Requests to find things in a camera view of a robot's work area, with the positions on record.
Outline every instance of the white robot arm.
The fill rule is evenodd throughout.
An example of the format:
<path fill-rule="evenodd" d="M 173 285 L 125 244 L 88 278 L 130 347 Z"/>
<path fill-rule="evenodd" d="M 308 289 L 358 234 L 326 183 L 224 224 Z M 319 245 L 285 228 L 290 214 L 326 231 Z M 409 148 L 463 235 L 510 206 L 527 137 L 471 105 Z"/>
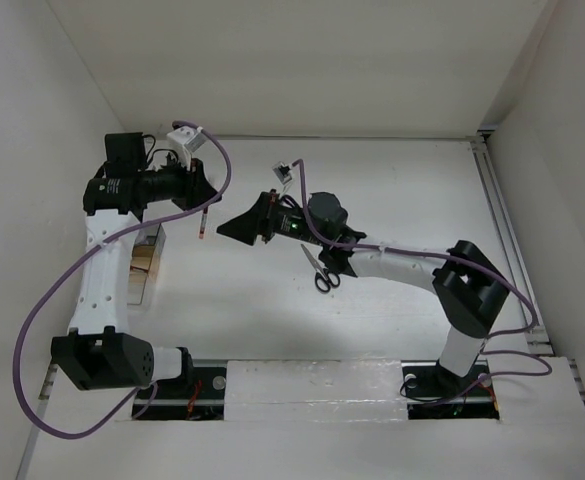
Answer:
<path fill-rule="evenodd" d="M 87 249 L 100 244 L 103 251 L 86 262 L 68 333 L 54 337 L 51 346 L 52 361 L 80 390 L 147 387 L 166 379 L 184 387 L 191 383 L 192 357 L 186 348 L 156 347 L 131 335 L 127 285 L 138 232 L 107 241 L 138 225 L 150 202 L 171 200 L 185 210 L 217 193 L 201 161 L 191 157 L 200 146 L 200 132 L 187 127 L 176 132 L 181 148 L 158 171 L 147 170 L 141 133 L 106 135 L 107 161 L 88 182 L 83 197 Z M 187 158 L 183 151 L 189 152 Z"/>
<path fill-rule="evenodd" d="M 268 242 L 275 234 L 313 243 L 323 247 L 319 260 L 325 267 L 315 266 L 319 275 L 385 278 L 435 294 L 451 327 L 432 382 L 440 383 L 441 388 L 436 390 L 441 397 L 459 391 L 460 386 L 470 380 L 470 371 L 501 311 L 508 290 L 479 270 L 458 262 L 390 253 L 388 249 L 405 250 L 405 247 L 372 240 L 365 233 L 348 227 L 348 213 L 331 193 L 312 194 L 308 210 L 316 231 L 323 238 L 339 245 L 355 247 L 360 243 L 379 245 L 379 248 L 358 250 L 323 243 L 312 233 L 299 204 L 274 190 L 262 192 L 250 210 L 219 226 L 217 233 L 247 245 L 254 245 L 258 236 Z M 453 248 L 437 253 L 473 262 L 500 276 L 494 265 L 471 242 L 461 240 Z"/>

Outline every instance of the white table surface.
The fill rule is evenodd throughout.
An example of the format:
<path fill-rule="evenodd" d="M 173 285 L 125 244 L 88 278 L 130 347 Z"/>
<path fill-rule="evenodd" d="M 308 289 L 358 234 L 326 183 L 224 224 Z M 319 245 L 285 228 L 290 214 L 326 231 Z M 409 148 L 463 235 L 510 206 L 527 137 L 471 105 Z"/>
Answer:
<path fill-rule="evenodd" d="M 309 190 L 335 193 L 355 229 L 408 246 L 450 247 L 460 238 L 472 240 L 506 271 L 466 142 L 224 144 L 235 176 L 223 203 L 210 210 L 205 240 L 197 238 L 198 216 L 166 225 L 152 306 L 131 318 L 134 335 L 155 345 L 187 346 L 195 358 L 314 360 L 327 365 L 331 375 L 333 364 L 320 361 L 369 365 L 374 358 L 438 357 L 448 323 L 433 295 L 393 282 L 347 277 L 338 290 L 320 295 L 297 243 L 276 237 L 268 245 L 247 247 L 214 234 L 216 225 L 246 211 L 262 190 L 276 186 L 270 167 L 278 161 L 305 158 Z M 204 148 L 201 158 L 220 185 L 222 163 Z M 173 211 L 166 204 L 148 213 Z M 520 308 L 508 300 L 496 328 L 522 322 Z M 494 344 L 526 349 L 520 335 Z M 233 365 L 235 372 L 247 372 L 243 366 L 255 364 Z M 228 391 L 234 398 L 253 400 L 247 402 L 249 408 L 235 408 L 231 421 L 132 422 L 130 409 L 124 408 L 114 422 L 84 440 L 40 435 L 28 478 L 585 478 L 585 408 L 567 362 L 555 359 L 553 365 L 550 377 L 495 383 L 502 415 L 498 422 L 407 421 L 400 398 L 382 418 L 366 417 L 359 408 L 352 417 L 343 412 L 331 416 L 326 410 L 304 421 L 298 414 L 290 416 L 286 397 L 277 397 L 277 389 L 286 391 L 288 367 L 265 369 L 262 377 L 251 374 L 249 379 L 230 373 Z M 491 358 L 490 368 L 538 369 L 534 362 L 512 357 Z M 371 375 L 382 380 L 395 373 L 384 367 L 372 368 Z M 376 388 L 374 383 L 365 388 Z M 251 395 L 255 389 L 262 397 Z M 364 394 L 360 390 L 356 395 Z M 311 407 L 315 394 L 302 392 L 292 400 Z M 339 392 L 350 394 L 348 388 Z M 383 398 L 388 394 L 384 390 Z M 121 395 L 77 392 L 60 374 L 46 419 L 78 431 Z"/>

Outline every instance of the wire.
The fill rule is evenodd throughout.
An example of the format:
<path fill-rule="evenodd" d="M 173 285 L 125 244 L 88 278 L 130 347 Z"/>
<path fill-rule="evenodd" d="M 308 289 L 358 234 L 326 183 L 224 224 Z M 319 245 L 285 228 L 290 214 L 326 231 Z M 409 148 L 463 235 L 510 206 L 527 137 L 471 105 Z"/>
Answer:
<path fill-rule="evenodd" d="M 187 126 L 187 127 L 196 128 L 196 129 L 200 128 L 198 125 L 191 123 L 191 122 L 187 122 L 187 121 L 174 122 L 173 125 Z M 210 140 L 216 146 L 216 148 L 219 149 L 219 152 L 223 156 L 223 160 L 225 161 L 225 166 L 227 168 L 225 182 L 223 183 L 223 186 L 217 192 L 217 194 L 214 195 L 210 200 L 208 200 L 205 203 L 202 203 L 201 205 L 199 205 L 196 208 L 186 210 L 184 212 L 175 213 L 173 215 L 168 215 L 165 217 L 156 218 L 154 220 L 148 220 L 146 222 L 139 223 L 138 225 L 133 225 L 131 227 L 127 227 L 127 228 L 124 228 L 122 230 L 119 230 L 118 232 L 115 232 L 112 235 L 110 235 L 109 237 L 105 238 L 105 240 L 103 240 L 103 242 L 105 244 L 114 242 L 115 240 L 121 238 L 123 235 L 127 235 L 128 233 L 136 232 L 137 230 L 141 230 L 143 228 L 158 225 L 160 223 L 167 223 L 167 222 L 172 222 L 174 220 L 180 220 L 180 219 L 185 218 L 185 217 L 189 217 L 190 215 L 194 215 L 195 213 L 200 212 L 201 210 L 209 207 L 210 205 L 212 205 L 213 203 L 215 203 L 216 201 L 218 201 L 221 198 L 223 193 L 227 190 L 228 186 L 230 185 L 230 180 L 232 179 L 232 164 L 230 162 L 230 157 L 229 157 L 227 151 L 225 150 L 225 148 L 223 147 L 223 145 L 221 145 L 221 143 L 216 139 L 216 137 L 214 135 L 212 135 L 211 133 L 207 132 L 204 129 L 201 129 L 201 133 L 203 135 L 205 135 L 208 138 L 208 140 Z M 95 247 L 93 247 L 92 249 L 90 249 L 86 253 L 84 253 L 81 257 L 79 257 L 79 259 L 76 262 L 74 262 L 56 280 L 56 282 L 54 282 L 52 284 L 52 286 L 47 290 L 47 292 L 45 292 L 43 294 L 43 296 L 34 305 L 32 310 L 28 314 L 28 316 L 25 318 L 23 325 L 21 326 L 21 330 L 19 331 L 19 335 L 17 337 L 16 344 L 14 346 L 14 353 L 12 355 L 12 383 L 14 386 L 14 392 L 16 394 L 16 399 L 19 402 L 19 406 L 21 407 L 21 410 L 23 410 L 23 413 L 25 414 L 25 416 L 28 417 L 28 419 L 37 428 L 43 430 L 44 432 L 46 432 L 50 435 L 53 435 L 55 437 L 62 438 L 65 440 L 75 440 L 75 439 L 79 439 L 79 438 L 85 438 L 88 435 L 96 432 L 99 428 L 101 428 L 103 425 L 105 425 L 107 423 L 107 421 L 110 420 L 110 418 L 112 418 L 114 416 L 114 414 L 116 414 L 116 412 L 118 412 L 126 404 L 126 402 L 128 400 L 130 400 L 130 398 L 132 398 L 139 391 L 138 388 L 133 389 L 130 393 L 128 393 L 123 398 L 123 400 L 121 400 L 117 405 L 115 405 L 115 407 L 107 415 L 105 415 L 105 417 L 103 417 L 99 422 L 97 422 L 94 426 L 90 427 L 89 429 L 87 429 L 83 432 L 78 432 L 78 433 L 63 432 L 63 431 L 57 430 L 56 428 L 45 423 L 41 418 L 39 418 L 37 416 L 36 412 L 34 412 L 34 410 L 32 410 L 32 407 L 30 407 L 30 404 L 28 403 L 27 399 L 25 398 L 25 392 L 23 391 L 23 383 L 21 381 L 21 356 L 23 354 L 23 346 L 25 345 L 25 339 L 26 339 L 28 330 L 30 329 L 30 326 L 32 325 L 32 322 L 36 318 L 36 315 L 39 313 L 39 311 L 48 302 L 48 300 L 50 300 L 52 295 L 54 295 L 54 293 L 61 287 L 61 285 L 63 285 L 65 283 L 65 281 L 73 273 L 75 273 L 85 262 L 87 262 L 90 258 L 92 258 L 101 249 L 102 249 L 102 247 L 100 245 L 96 245 Z"/>
<path fill-rule="evenodd" d="M 141 273 L 150 273 L 150 270 L 147 268 L 135 267 L 130 265 L 131 272 L 141 272 Z"/>
<path fill-rule="evenodd" d="M 299 210 L 301 209 L 301 205 L 299 205 L 299 202 L 297 202 L 290 195 L 283 195 L 281 197 L 281 202 L 284 203 L 285 205 L 287 205 L 288 207 L 298 208 Z"/>
<path fill-rule="evenodd" d="M 150 154 L 152 153 L 152 150 L 154 150 L 154 147 L 156 147 L 156 137 L 154 135 L 150 135 L 149 133 L 146 135 L 143 135 L 143 139 L 145 140 L 146 138 L 151 138 L 152 139 L 152 146 L 150 147 L 150 149 L 148 150 L 148 153 L 145 156 L 145 163 L 146 165 L 150 165 L 148 163 L 148 160 L 150 158 Z"/>
<path fill-rule="evenodd" d="M 152 165 L 152 162 L 154 161 L 154 155 L 156 155 L 159 152 L 169 152 L 172 155 L 174 155 L 176 158 L 178 158 L 179 156 L 177 155 L 176 151 L 172 150 L 171 148 L 157 148 L 156 150 L 154 150 L 152 152 L 152 154 L 148 154 L 148 158 L 145 162 L 145 168 L 148 168 L 150 165 Z"/>
<path fill-rule="evenodd" d="M 323 235 L 321 235 L 321 233 L 314 226 L 314 222 L 312 221 L 312 216 L 310 215 L 310 210 L 308 208 L 307 187 L 306 187 L 306 178 L 305 178 L 305 165 L 304 165 L 303 159 L 301 159 L 301 158 L 298 159 L 297 161 L 295 161 L 292 164 L 292 166 L 299 167 L 299 173 L 300 173 L 299 176 L 301 178 L 301 203 L 303 205 L 303 215 L 305 217 L 305 221 L 308 224 L 308 228 L 310 229 L 312 234 L 318 240 L 320 240 L 321 242 L 323 242 L 327 245 L 330 245 L 332 247 L 342 248 L 342 249 L 346 249 L 346 250 L 353 250 L 353 249 L 379 250 L 381 248 L 380 245 L 373 245 L 373 244 L 367 244 L 367 243 L 334 242 L 328 238 L 325 238 Z M 494 333 L 491 333 L 486 337 L 487 340 L 492 339 L 492 338 L 497 337 L 497 336 L 501 336 L 501 335 L 512 335 L 515 333 L 525 333 L 525 332 L 528 332 L 539 325 L 539 317 L 536 313 L 536 309 L 534 308 L 534 305 L 532 304 L 532 302 L 525 296 L 525 294 L 523 294 L 523 292 L 521 292 L 518 288 L 516 288 L 514 285 L 512 285 L 510 282 L 508 282 L 501 275 L 490 270 L 489 268 L 484 267 L 483 265 L 480 265 L 480 264 L 473 262 L 471 260 L 466 260 L 464 258 L 460 258 L 460 257 L 456 257 L 454 255 L 448 255 L 448 254 L 444 254 L 444 253 L 423 252 L 423 251 L 417 251 L 417 250 L 406 250 L 406 249 L 402 249 L 402 248 L 387 247 L 387 246 L 384 248 L 385 248 L 386 252 L 394 253 L 397 255 L 404 255 L 407 257 L 438 258 L 438 259 L 445 260 L 445 261 L 456 262 L 458 264 L 464 265 L 466 267 L 470 267 L 474 270 L 481 272 L 482 274 L 488 276 L 492 280 L 499 282 L 501 285 L 503 285 L 505 288 L 507 288 L 508 291 L 510 291 L 512 294 L 514 294 L 514 296 L 516 296 L 519 299 L 519 301 L 530 311 L 530 314 L 532 315 L 532 320 L 530 321 L 529 324 L 527 324 L 521 328 L 513 328 L 510 330 L 500 330 L 500 331 L 496 331 Z M 528 357 L 528 358 L 531 358 L 531 359 L 538 361 L 539 363 L 541 363 L 545 366 L 546 370 L 543 372 L 503 371 L 503 372 L 488 373 L 488 374 L 480 376 L 479 379 L 472 382 L 465 390 L 461 391 L 460 393 L 457 393 L 453 397 L 445 398 L 445 399 L 442 398 L 439 400 L 435 400 L 433 402 L 427 402 L 427 403 L 425 403 L 425 405 L 430 405 L 432 407 L 435 407 L 438 405 L 443 405 L 445 403 L 449 403 L 452 400 L 456 400 L 457 398 L 462 397 L 463 395 L 468 393 L 470 390 L 472 390 L 474 387 L 476 387 L 479 383 L 484 382 L 488 378 L 494 378 L 494 377 L 499 377 L 499 376 L 504 376 L 504 375 L 524 376 L 524 377 L 542 377 L 545 375 L 550 375 L 552 373 L 552 366 L 548 362 L 546 362 L 545 360 L 543 360 L 540 357 L 537 357 L 536 355 L 532 355 L 531 353 L 519 352 L 516 350 L 493 350 L 490 352 L 481 351 L 481 354 L 482 355 L 506 355 L 506 354 L 507 355 L 520 355 L 520 356 Z"/>
<path fill-rule="evenodd" d="M 190 401 L 188 402 L 188 414 L 185 417 L 186 420 L 190 419 L 190 416 L 192 415 L 192 412 L 194 411 L 194 402 L 196 402 L 196 399 L 199 396 L 199 393 L 201 393 L 202 388 L 203 388 L 203 382 L 201 380 L 199 380 L 196 383 L 196 386 L 194 387 L 194 394 L 192 395 L 192 397 L 190 398 Z"/>
<path fill-rule="evenodd" d="M 134 415 L 132 415 L 132 420 L 136 420 L 141 415 L 143 415 L 148 410 L 148 408 L 150 408 L 150 405 L 152 404 L 152 402 L 156 398 L 157 393 L 159 393 L 159 384 L 154 382 L 152 384 L 152 393 L 150 394 L 150 398 L 147 399 L 147 401 L 145 402 L 145 405 L 143 405 L 143 408 L 141 410 L 139 410 Z"/>

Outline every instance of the white panel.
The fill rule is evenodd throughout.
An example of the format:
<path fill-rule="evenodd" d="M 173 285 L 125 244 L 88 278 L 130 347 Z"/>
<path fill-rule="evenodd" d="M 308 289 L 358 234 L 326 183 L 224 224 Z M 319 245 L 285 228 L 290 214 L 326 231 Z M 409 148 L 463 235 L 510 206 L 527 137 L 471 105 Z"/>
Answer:
<path fill-rule="evenodd" d="M 229 362 L 224 419 L 267 422 L 407 420 L 401 362 Z"/>
<path fill-rule="evenodd" d="M 128 129 L 473 134 L 545 0 L 51 0 Z"/>
<path fill-rule="evenodd" d="M 0 479 L 14 478 L 30 423 L 10 380 L 29 309 L 83 251 L 81 196 L 121 127 L 43 0 L 0 0 Z M 51 336 L 72 314 L 79 276 L 27 338 L 23 380 L 36 397 Z"/>
<path fill-rule="evenodd" d="M 585 386 L 585 2 L 559 3 L 490 147 L 550 338 Z"/>
<path fill-rule="evenodd" d="M 518 393 L 504 398 L 504 403 L 518 400 L 528 411 L 544 412 L 539 422 L 517 414 L 503 423 L 134 422 L 127 408 L 84 440 L 41 436 L 28 480 L 84 480 L 86 469 L 93 478 L 110 480 L 157 475 L 238 480 L 585 479 L 585 409 L 567 362 L 552 363 L 558 375 L 542 382 L 497 382 L 497 387 L 517 388 Z M 275 390 L 284 385 L 282 380 L 269 376 L 268 380 L 275 382 Z M 290 382 L 301 388 L 294 374 Z M 251 385 L 257 396 L 275 398 L 276 393 L 266 397 L 265 383 Z M 59 427 L 78 431 L 100 418 L 122 393 L 76 392 L 60 374 L 48 418 Z"/>

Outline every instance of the purple cable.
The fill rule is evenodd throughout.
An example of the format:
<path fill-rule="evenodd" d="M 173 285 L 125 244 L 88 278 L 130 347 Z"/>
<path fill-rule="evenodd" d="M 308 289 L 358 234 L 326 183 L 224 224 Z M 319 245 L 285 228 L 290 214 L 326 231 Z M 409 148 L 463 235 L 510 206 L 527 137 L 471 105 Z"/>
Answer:
<path fill-rule="evenodd" d="M 154 382 L 152 384 L 152 393 L 150 394 L 150 398 L 148 398 L 148 401 L 145 402 L 145 405 L 143 405 L 143 408 L 141 410 L 139 410 L 134 415 L 132 415 L 132 420 L 136 420 L 141 415 L 143 415 L 147 411 L 148 408 L 150 408 L 150 405 L 152 405 L 152 402 L 156 398 L 157 393 L 159 393 L 159 384 Z"/>
<path fill-rule="evenodd" d="M 312 234 L 316 238 L 318 238 L 321 242 L 323 242 L 327 245 L 337 247 L 337 248 L 343 248 L 343 249 L 348 249 L 348 250 L 353 250 L 353 249 L 379 250 L 380 245 L 373 245 L 373 244 L 369 244 L 369 243 L 356 243 L 356 244 L 339 243 L 339 242 L 334 242 L 332 240 L 329 240 L 329 239 L 325 238 L 323 235 L 321 235 L 321 233 L 314 226 L 314 223 L 312 221 L 312 217 L 310 216 L 310 210 L 308 208 L 307 187 L 306 187 L 306 179 L 305 179 L 305 165 L 304 165 L 303 159 L 301 159 L 301 158 L 298 159 L 296 162 L 294 162 L 292 164 L 292 166 L 299 167 L 299 173 L 300 173 L 299 176 L 301 177 L 301 202 L 302 202 L 302 206 L 303 206 L 303 216 L 305 217 L 305 221 L 307 222 L 308 227 L 310 228 L 310 231 L 312 232 Z M 519 289 L 517 289 L 514 285 L 512 285 L 510 282 L 508 282 L 505 278 L 503 278 L 501 275 L 493 272 L 492 270 L 485 268 L 483 265 L 479 265 L 478 263 L 472 262 L 470 260 L 466 260 L 464 258 L 455 257 L 454 255 L 446 255 L 444 253 L 420 252 L 417 250 L 404 250 L 401 248 L 394 248 L 394 247 L 385 247 L 385 251 L 395 253 L 397 255 L 408 256 L 408 257 L 438 258 L 441 260 L 456 262 L 456 263 L 459 263 L 461 265 L 465 265 L 466 267 L 473 268 L 473 269 L 483 273 L 484 275 L 490 277 L 491 279 L 499 282 L 501 285 L 503 285 L 505 288 L 507 288 L 508 291 L 512 292 L 519 299 L 519 301 L 523 305 L 525 305 L 525 307 L 530 311 L 530 314 L 532 315 L 532 321 L 528 325 L 526 325 L 525 327 L 522 327 L 522 328 L 513 328 L 510 330 L 500 330 L 500 331 L 491 333 L 490 335 L 487 336 L 487 339 L 491 339 L 491 338 L 494 338 L 494 337 L 497 337 L 500 335 L 511 335 L 511 334 L 515 334 L 515 333 L 525 333 L 525 332 L 528 332 L 528 331 L 532 330 L 534 327 L 539 325 L 539 317 L 536 314 L 536 310 L 534 309 L 534 305 L 532 305 L 532 302 Z M 458 393 L 454 397 L 437 400 L 435 402 L 427 402 L 427 403 L 425 403 L 425 405 L 435 407 L 438 405 L 443 405 L 444 403 L 448 403 L 452 400 L 455 400 L 459 397 L 462 397 L 467 392 L 469 392 L 474 387 L 476 387 L 479 383 L 484 382 L 488 378 L 503 376 L 503 375 L 540 377 L 540 376 L 550 375 L 552 373 L 552 366 L 548 362 L 546 362 L 542 358 L 539 358 L 536 355 L 532 355 L 530 353 L 518 352 L 515 350 L 494 350 L 492 352 L 481 351 L 481 354 L 482 355 L 500 355 L 500 354 L 521 355 L 524 357 L 528 357 L 528 358 L 532 358 L 534 360 L 537 360 L 538 362 L 542 363 L 546 367 L 547 370 L 544 372 L 504 371 L 504 372 L 495 372 L 495 373 L 483 375 L 479 380 L 472 382 L 465 390 L 463 390 L 461 393 Z"/>
<path fill-rule="evenodd" d="M 181 126 L 186 126 L 186 127 L 195 128 L 195 129 L 199 128 L 198 125 L 191 123 L 191 122 L 183 121 L 183 120 L 178 120 L 178 121 L 173 122 L 172 126 L 173 126 L 173 128 L 179 128 Z M 205 203 L 203 203 L 203 204 L 199 205 L 198 207 L 193 208 L 191 210 L 186 210 L 184 212 L 179 212 L 179 213 L 176 213 L 174 215 L 168 215 L 168 216 L 157 218 L 154 220 L 148 220 L 147 222 L 142 222 L 142 223 L 139 223 L 138 225 L 134 225 L 134 226 L 119 230 L 118 232 L 113 233 L 112 235 L 107 237 L 104 240 L 104 243 L 113 242 L 113 241 L 117 240 L 118 238 L 122 237 L 123 235 L 135 232 L 137 230 L 141 230 L 141 229 L 146 228 L 146 227 L 157 225 L 159 223 L 172 222 L 174 220 L 179 220 L 181 218 L 189 217 L 190 215 L 194 215 L 195 213 L 200 212 L 201 210 L 209 207 L 210 205 L 212 205 L 213 203 L 215 203 L 217 200 L 219 200 L 221 198 L 223 193 L 227 190 L 228 186 L 230 185 L 230 180 L 232 179 L 232 165 L 230 163 L 230 157 L 229 157 L 227 151 L 225 150 L 225 148 L 223 148 L 223 145 L 221 145 L 221 143 L 214 137 L 214 135 L 212 135 L 211 133 L 209 133 L 203 129 L 201 130 L 201 133 L 203 135 L 205 135 L 208 138 L 208 140 L 210 140 L 216 146 L 216 148 L 219 149 L 219 152 L 223 156 L 223 160 L 225 160 L 227 174 L 225 177 L 225 182 L 223 183 L 223 186 L 217 192 L 217 194 L 214 195 L 207 202 L 205 202 Z M 112 418 L 116 414 L 116 412 L 118 412 L 126 404 L 126 402 L 139 391 L 138 388 L 133 389 L 130 393 L 128 393 L 123 398 L 123 400 L 121 400 L 121 402 L 119 402 L 98 423 L 96 423 L 93 427 L 91 427 L 83 432 L 78 432 L 78 433 L 63 432 L 63 431 L 57 430 L 56 428 L 45 423 L 42 419 L 40 419 L 37 416 L 36 412 L 34 412 L 34 410 L 32 410 L 32 407 L 30 407 L 30 405 L 28 404 L 28 401 L 25 398 L 25 393 L 23 391 L 23 383 L 21 382 L 21 356 L 23 353 L 23 345 L 25 344 L 25 338 L 27 336 L 28 330 L 30 329 L 30 326 L 32 325 L 32 322 L 36 318 L 36 315 L 39 313 L 41 308 L 43 308 L 43 306 L 48 302 L 48 300 L 50 300 L 52 295 L 54 295 L 54 293 L 61 287 L 61 285 L 63 285 L 63 283 L 65 283 L 65 281 L 74 272 L 76 272 L 85 262 L 87 262 L 99 250 L 101 250 L 101 246 L 97 245 L 94 248 L 85 252 L 83 255 L 81 255 L 81 257 L 79 257 L 79 259 L 76 262 L 74 262 L 70 266 L 70 268 L 68 268 L 57 279 L 56 282 L 54 282 L 52 284 L 52 286 L 49 288 L 49 290 L 43 294 L 43 296 L 39 299 L 39 301 L 36 302 L 36 304 L 34 305 L 32 310 L 30 311 L 30 313 L 26 317 L 25 321 L 23 322 L 23 325 L 21 326 L 21 330 L 19 331 L 19 335 L 16 339 L 16 344 L 14 346 L 14 354 L 12 356 L 12 383 L 14 385 L 14 392 L 16 394 L 16 399 L 19 402 L 19 406 L 21 407 L 21 410 L 23 410 L 23 413 L 25 414 L 25 416 L 28 417 L 28 419 L 37 428 L 43 430 L 44 432 L 46 432 L 52 436 L 62 438 L 64 440 L 76 440 L 79 438 L 85 438 L 88 435 L 91 435 L 92 433 L 96 432 L 99 428 L 101 428 L 103 425 L 105 425 L 107 423 L 107 421 L 110 420 L 110 418 Z"/>

